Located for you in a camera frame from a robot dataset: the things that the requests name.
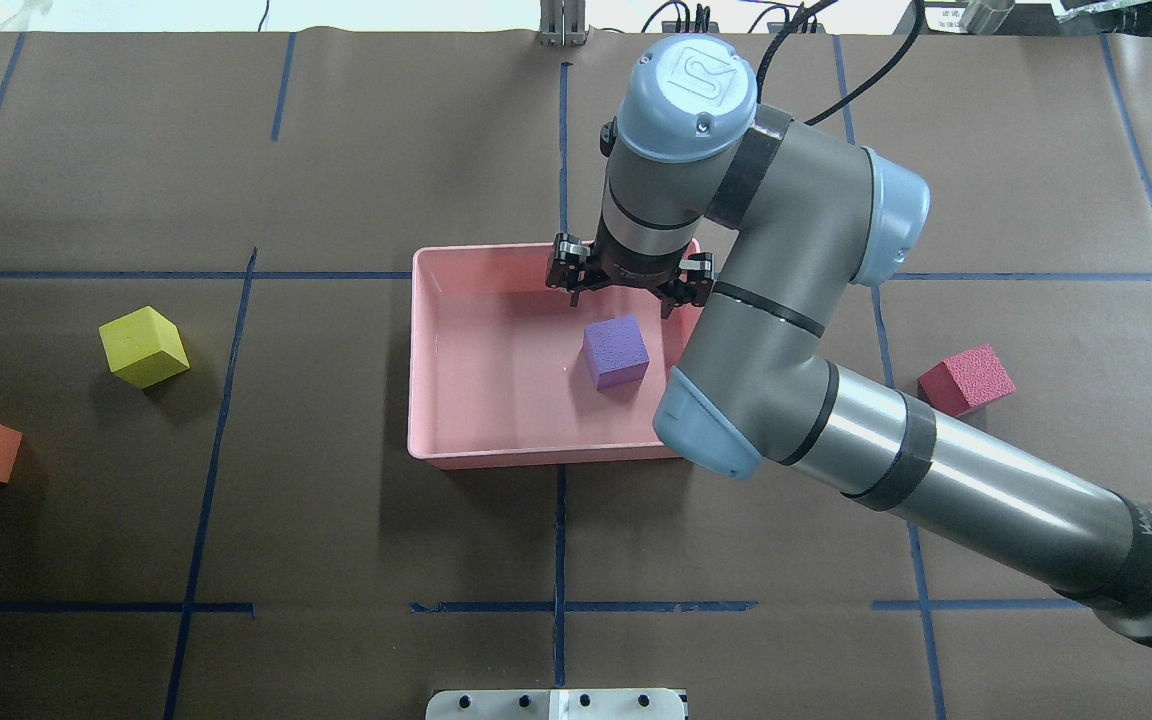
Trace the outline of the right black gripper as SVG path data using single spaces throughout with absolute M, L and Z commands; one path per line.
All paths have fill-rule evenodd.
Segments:
M 664 302 L 664 320 L 677 306 L 704 304 L 717 286 L 717 268 L 710 252 L 687 252 L 685 247 L 664 255 L 631 250 L 608 232 L 586 243 L 570 233 L 558 233 L 550 247 L 547 287 L 566 291 L 570 306 L 579 306 L 581 293 L 609 287 L 652 293 Z

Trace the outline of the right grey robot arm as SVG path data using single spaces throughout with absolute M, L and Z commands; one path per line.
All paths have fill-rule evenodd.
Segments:
M 820 351 L 847 288 L 901 268 L 927 182 L 761 100 L 710 35 L 637 55 L 602 126 L 594 237 L 559 233 L 545 283 L 647 291 L 698 324 L 652 429 L 723 477 L 791 468 L 1046 584 L 1152 647 L 1152 506 L 1076 477 Z

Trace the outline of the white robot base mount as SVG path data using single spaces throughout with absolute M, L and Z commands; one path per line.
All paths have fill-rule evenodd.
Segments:
M 662 687 L 463 689 L 430 698 L 425 719 L 689 719 L 685 692 Z

